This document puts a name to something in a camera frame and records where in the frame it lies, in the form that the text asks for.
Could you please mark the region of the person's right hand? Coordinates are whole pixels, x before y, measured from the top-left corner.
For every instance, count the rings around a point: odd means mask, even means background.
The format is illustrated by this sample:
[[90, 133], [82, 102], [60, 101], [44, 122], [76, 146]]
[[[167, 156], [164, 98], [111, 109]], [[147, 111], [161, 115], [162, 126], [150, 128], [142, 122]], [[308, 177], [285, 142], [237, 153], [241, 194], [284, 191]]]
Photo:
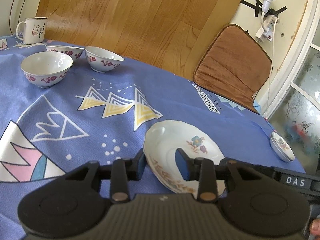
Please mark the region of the person's right hand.
[[314, 240], [320, 240], [320, 219], [314, 219], [309, 226], [310, 237]]

